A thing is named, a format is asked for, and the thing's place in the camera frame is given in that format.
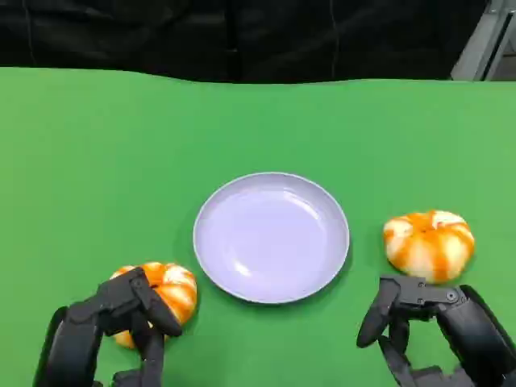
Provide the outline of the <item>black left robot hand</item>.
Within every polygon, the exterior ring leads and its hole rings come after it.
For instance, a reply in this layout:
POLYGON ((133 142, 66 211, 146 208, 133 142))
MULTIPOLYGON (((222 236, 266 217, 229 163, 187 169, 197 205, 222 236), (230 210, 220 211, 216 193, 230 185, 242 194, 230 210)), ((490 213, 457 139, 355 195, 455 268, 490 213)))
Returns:
POLYGON ((110 279, 94 296, 59 308, 48 325, 35 386, 98 386, 94 376, 102 338, 129 331, 141 363, 113 375, 113 386, 159 386, 164 338, 181 324, 151 287, 142 268, 110 279))

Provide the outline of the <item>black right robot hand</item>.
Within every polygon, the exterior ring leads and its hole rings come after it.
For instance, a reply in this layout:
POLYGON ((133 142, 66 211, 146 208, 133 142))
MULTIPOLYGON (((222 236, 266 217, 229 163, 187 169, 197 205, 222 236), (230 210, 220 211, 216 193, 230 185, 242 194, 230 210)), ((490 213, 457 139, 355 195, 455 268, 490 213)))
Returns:
POLYGON ((400 386, 513 386, 515 343, 470 285, 432 285, 422 277, 382 276, 356 345, 378 343, 400 386), (406 356, 410 321, 435 319, 459 361, 447 375, 438 366, 416 369, 406 356))

